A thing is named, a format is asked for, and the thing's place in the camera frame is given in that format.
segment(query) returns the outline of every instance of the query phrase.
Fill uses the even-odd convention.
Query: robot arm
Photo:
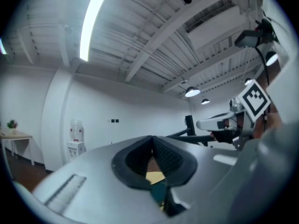
[[[299,90],[297,89],[297,87],[299,87],[297,78],[299,73],[299,66],[297,65],[299,59],[298,37],[286,14],[275,0],[263,0],[262,9],[265,18],[263,23],[265,26],[262,28],[265,30],[264,28],[266,28],[268,23],[274,31],[273,48],[278,55],[278,60],[282,68],[280,74],[267,88],[267,92],[271,96],[271,100],[276,106],[282,122],[296,122],[299,120],[299,113],[297,112],[299,103]],[[271,41],[271,39],[264,39],[267,36],[262,32],[258,34],[258,32],[253,31],[253,33],[254,34],[244,33],[243,37],[240,36],[240,39],[236,40],[236,45],[242,46],[242,44],[244,45],[244,43],[246,43],[245,46],[255,47],[255,45],[258,45],[256,41]],[[197,122],[197,127],[199,129],[212,131],[214,136],[216,136],[216,132],[221,133],[224,130],[227,132],[236,131],[238,130],[234,124],[236,115],[236,113],[233,114],[232,111],[230,111],[223,116],[201,120]],[[250,134],[253,132],[253,129],[250,127],[253,123],[255,125],[256,120],[248,119],[248,115],[251,118],[253,117],[253,113],[247,107],[244,113],[242,134]],[[224,125],[225,120],[230,122],[229,125]]]
[[[253,80],[230,101],[228,113],[200,120],[196,126],[198,129],[211,131],[219,142],[233,143],[236,149],[242,150],[245,143],[253,136],[256,120],[270,103],[265,91],[256,80]],[[242,116],[242,124],[239,124],[240,116]]]

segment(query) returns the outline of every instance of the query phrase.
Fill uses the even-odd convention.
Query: white ceiling
[[[24,0],[2,40],[15,59],[55,68],[79,59],[90,0]],[[89,62],[77,73],[184,98],[189,86],[205,97],[224,84],[243,85],[261,65],[253,49],[234,41],[261,19],[256,0],[105,0],[96,20]],[[261,45],[266,54],[269,45]],[[189,83],[181,84],[183,79]]]

